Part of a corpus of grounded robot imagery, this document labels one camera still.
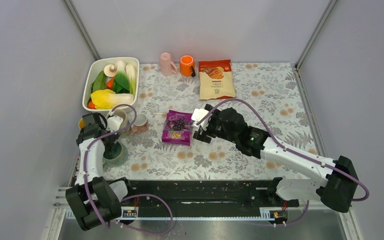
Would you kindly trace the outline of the green ceramic mug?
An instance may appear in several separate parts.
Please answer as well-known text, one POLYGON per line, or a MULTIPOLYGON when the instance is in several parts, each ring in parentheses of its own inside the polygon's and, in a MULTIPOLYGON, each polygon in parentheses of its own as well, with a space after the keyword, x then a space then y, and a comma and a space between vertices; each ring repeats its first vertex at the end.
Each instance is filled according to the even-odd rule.
POLYGON ((128 160, 128 149, 127 147, 116 142, 110 148, 105 149, 103 154, 103 165, 105 167, 119 167, 128 160))

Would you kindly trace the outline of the blue butterfly mug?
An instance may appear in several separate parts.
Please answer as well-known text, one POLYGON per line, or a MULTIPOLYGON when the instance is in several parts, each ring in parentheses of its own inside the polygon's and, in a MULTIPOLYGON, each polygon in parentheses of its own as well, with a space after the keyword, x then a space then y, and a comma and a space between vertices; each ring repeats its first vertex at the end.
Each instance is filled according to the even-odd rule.
POLYGON ((84 120, 81 118, 78 122, 78 128, 81 130, 85 127, 84 120))

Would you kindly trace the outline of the small pink cup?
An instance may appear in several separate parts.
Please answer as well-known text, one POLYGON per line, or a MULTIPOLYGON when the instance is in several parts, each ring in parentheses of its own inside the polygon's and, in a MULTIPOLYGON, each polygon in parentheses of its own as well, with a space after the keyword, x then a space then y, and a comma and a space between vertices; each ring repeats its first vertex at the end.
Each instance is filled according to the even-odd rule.
POLYGON ((148 117, 144 113, 139 113, 133 122, 131 132, 133 134, 145 133, 149 129, 148 117))

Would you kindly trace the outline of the pink plastic cup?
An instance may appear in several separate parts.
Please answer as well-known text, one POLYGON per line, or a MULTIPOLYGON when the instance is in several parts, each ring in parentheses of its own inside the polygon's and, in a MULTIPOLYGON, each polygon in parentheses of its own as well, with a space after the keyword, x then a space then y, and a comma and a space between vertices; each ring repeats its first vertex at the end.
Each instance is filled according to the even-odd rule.
POLYGON ((160 72, 165 76, 178 73, 178 67, 174 63, 172 55, 168 52, 161 53, 159 57, 159 68, 160 72))

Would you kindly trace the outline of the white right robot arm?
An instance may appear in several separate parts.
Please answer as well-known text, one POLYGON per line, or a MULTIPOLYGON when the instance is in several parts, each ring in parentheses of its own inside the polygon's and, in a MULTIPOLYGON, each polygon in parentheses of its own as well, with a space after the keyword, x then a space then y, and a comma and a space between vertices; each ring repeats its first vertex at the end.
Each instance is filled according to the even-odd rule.
POLYGON ((268 130, 248 125, 244 117, 232 107, 218 110, 207 104, 192 113, 193 138, 210 143, 219 138, 234 143, 245 156, 274 163, 305 175, 302 180, 273 179, 267 188, 267 201, 279 206, 284 201, 320 201, 339 213, 347 213, 354 202, 358 175, 352 161, 311 154, 281 142, 268 130))

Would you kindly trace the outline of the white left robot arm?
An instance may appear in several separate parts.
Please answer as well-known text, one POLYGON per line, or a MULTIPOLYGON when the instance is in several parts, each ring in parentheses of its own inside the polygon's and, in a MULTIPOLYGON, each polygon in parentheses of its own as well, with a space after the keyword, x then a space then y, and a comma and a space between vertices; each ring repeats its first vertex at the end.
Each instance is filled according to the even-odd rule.
POLYGON ((76 144, 80 150, 80 165, 74 186, 67 189, 65 198, 77 223, 84 231, 122 215, 122 207, 132 204, 135 192, 125 180, 108 182, 103 177, 104 160, 121 159, 124 147, 119 143, 119 130, 124 117, 111 114, 105 117, 93 112, 81 118, 76 144))

